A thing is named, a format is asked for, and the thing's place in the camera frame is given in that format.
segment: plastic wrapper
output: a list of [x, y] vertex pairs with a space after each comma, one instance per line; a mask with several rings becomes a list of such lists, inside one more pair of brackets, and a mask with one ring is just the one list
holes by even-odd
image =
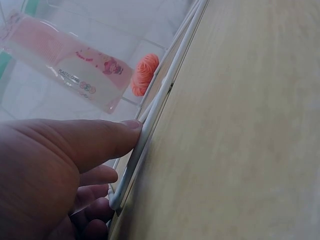
[[107, 113], [130, 83], [133, 70], [125, 62], [20, 12], [8, 16], [0, 41], [6, 52]]

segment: wood grain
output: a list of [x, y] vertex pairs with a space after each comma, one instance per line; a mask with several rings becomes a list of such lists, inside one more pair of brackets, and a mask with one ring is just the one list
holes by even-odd
[[320, 1], [211, 0], [111, 239], [315, 240]]

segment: orange yarn ball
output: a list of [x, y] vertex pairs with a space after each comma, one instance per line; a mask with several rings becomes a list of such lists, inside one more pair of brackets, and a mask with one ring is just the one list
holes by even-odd
[[153, 53], [147, 54], [138, 62], [131, 78], [131, 89], [134, 95], [145, 95], [158, 65], [159, 58]]

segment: finger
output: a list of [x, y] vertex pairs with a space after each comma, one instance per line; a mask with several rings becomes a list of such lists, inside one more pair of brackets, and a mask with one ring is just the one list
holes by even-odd
[[115, 183], [117, 180], [118, 174], [116, 170], [109, 166], [100, 165], [81, 174], [80, 186], [109, 184]]
[[47, 236], [46, 240], [75, 240], [76, 232], [69, 217], [65, 217], [59, 225]]
[[142, 123], [136, 120], [115, 123], [104, 120], [33, 119], [7, 124], [21, 131], [32, 129], [33, 133], [38, 133], [35, 138], [41, 139], [47, 148], [65, 160], [71, 160], [80, 173], [130, 152], [142, 130]]
[[79, 187], [75, 196], [71, 214], [81, 211], [98, 198], [105, 197], [108, 194], [108, 189], [109, 186], [107, 184]]
[[108, 237], [107, 225], [98, 219], [92, 220], [84, 229], [82, 240], [104, 240]]
[[82, 211], [73, 215], [70, 219], [79, 232], [81, 232], [88, 223], [94, 219], [99, 219], [104, 223], [107, 223], [112, 219], [114, 213], [115, 211], [109, 207], [109, 200], [101, 197]]

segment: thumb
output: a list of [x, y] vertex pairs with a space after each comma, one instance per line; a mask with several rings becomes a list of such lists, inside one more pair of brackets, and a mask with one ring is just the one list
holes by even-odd
[[80, 173], [130, 152], [142, 130], [142, 123], [136, 120], [115, 123], [104, 120], [34, 119], [23, 123], [57, 146], [64, 156], [74, 162]]

